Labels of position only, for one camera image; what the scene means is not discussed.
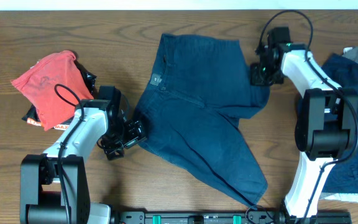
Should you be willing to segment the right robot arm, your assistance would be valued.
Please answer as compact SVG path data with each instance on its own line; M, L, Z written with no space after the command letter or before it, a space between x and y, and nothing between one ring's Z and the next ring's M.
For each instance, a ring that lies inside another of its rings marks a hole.
M300 152L290 191L279 211L257 223L351 223L348 212L320 212L318 200L332 168L350 159L358 145L357 93L331 80L305 44L291 41L287 27L267 34L251 66L255 86L282 84L288 78L301 96L294 130Z

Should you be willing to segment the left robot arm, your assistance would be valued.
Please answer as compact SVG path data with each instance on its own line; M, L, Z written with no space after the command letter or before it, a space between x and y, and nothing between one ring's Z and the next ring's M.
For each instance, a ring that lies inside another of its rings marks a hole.
M110 205L93 203L85 163L95 146L108 160L146 138L141 121L120 109L121 92L101 86L95 100L78 99L69 127L41 154L21 162L21 223L120 223Z

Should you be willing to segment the navy blue denim shorts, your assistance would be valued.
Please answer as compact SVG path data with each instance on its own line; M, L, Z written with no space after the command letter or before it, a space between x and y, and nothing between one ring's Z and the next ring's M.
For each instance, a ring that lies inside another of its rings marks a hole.
M163 34L134 118L147 134L142 148L252 206L268 183L239 121L261 111L270 90L249 75L236 40Z

